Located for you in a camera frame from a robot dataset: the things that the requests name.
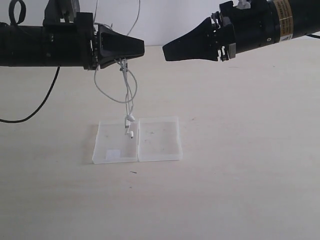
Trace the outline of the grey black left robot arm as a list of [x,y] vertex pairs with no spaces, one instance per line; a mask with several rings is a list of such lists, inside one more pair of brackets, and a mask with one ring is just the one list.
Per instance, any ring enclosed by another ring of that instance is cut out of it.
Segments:
[[10,23],[0,24],[2,67],[82,67],[92,71],[145,54],[143,40],[95,23],[94,14],[81,12],[77,0],[50,0],[41,26],[23,25],[26,13],[24,1],[10,1]]

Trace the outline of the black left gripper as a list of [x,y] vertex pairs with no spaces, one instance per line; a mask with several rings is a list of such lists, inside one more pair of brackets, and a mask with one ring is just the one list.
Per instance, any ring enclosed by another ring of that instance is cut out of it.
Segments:
[[78,0],[50,0],[44,10],[41,30],[42,67],[82,67],[95,70],[119,60],[140,58],[145,42],[98,24],[95,14],[81,12]]

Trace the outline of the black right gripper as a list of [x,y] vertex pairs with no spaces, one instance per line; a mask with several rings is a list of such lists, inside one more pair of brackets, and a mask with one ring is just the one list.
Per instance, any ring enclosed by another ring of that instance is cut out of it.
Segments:
[[280,42],[280,20],[272,0],[230,0],[196,28],[162,47],[167,62],[221,61]]

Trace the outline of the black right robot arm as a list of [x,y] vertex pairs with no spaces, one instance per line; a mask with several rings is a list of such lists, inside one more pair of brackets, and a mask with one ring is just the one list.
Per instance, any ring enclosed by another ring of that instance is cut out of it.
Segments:
[[228,61],[237,54],[320,30],[318,0],[229,0],[196,28],[162,47],[168,62]]

